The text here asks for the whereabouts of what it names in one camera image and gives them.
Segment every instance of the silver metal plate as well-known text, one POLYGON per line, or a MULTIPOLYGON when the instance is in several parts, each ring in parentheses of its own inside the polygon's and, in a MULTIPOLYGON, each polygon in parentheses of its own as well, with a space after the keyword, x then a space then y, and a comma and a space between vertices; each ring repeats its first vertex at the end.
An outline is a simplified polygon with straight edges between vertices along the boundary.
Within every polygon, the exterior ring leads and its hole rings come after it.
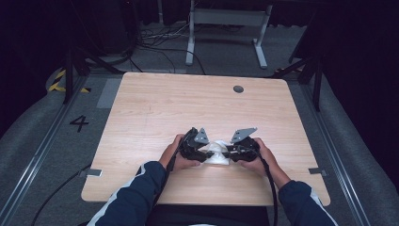
POLYGON ((239 142, 257 130, 258 130, 257 127, 237 130, 237 131, 235 131, 234 135, 232 136, 230 143, 239 142))
POLYGON ((209 143, 209 139, 206 136, 205 130, 203 128, 200 128, 199 133, 195 137, 195 140, 198 143, 203 143, 203 144, 209 143))

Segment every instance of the metal stand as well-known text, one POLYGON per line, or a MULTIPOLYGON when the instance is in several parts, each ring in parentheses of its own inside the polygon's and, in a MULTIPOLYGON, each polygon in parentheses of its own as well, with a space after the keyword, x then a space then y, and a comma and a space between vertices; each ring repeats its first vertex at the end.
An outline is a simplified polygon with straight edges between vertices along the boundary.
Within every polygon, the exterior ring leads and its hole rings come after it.
POLYGON ((266 11, 243 11, 243 10, 224 10, 195 8, 195 1, 191 0, 190 7, 190 35, 188 37, 187 56, 185 65, 193 65, 193 54, 195 46, 194 26, 195 24, 234 24, 260 26, 261 31, 258 39, 253 40, 256 55, 262 69, 267 68, 267 63, 262 49, 262 41, 267 23, 271 15, 273 6, 268 6, 266 11))

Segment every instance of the sleeve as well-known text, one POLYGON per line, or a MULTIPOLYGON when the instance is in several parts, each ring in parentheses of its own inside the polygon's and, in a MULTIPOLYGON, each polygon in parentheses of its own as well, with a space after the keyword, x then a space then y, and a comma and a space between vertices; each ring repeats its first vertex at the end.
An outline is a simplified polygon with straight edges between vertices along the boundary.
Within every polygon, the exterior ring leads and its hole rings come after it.
POLYGON ((303 182, 290 181, 283 186, 279 201, 291 225, 338 225, 313 189, 303 182))
POLYGON ((165 176, 166 171, 159 162, 141 165, 136 177, 112 194, 88 226, 144 225, 165 176))

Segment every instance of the number 4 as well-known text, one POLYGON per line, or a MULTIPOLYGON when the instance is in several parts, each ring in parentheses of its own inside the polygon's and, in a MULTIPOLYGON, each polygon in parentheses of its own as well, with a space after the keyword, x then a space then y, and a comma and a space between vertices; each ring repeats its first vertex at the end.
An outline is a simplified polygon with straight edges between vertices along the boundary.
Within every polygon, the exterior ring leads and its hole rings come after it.
POLYGON ((79 118, 77 118, 74 121, 71 121, 70 124, 74 124, 74 125, 79 125, 79 128, 77 129, 77 132, 80 133, 80 131, 82 130, 83 125, 88 124, 88 122, 85 122, 86 116, 80 116, 79 118))

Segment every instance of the round hole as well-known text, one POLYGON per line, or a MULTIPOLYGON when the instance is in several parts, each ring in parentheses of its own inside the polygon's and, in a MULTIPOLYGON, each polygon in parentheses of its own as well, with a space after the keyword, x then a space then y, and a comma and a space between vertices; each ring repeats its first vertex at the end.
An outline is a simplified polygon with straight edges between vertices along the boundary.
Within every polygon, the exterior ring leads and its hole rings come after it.
POLYGON ((234 86, 232 89, 233 89, 235 92, 237 92, 237 93, 241 93, 241 92, 244 91, 244 88, 241 87, 241 86, 234 86))

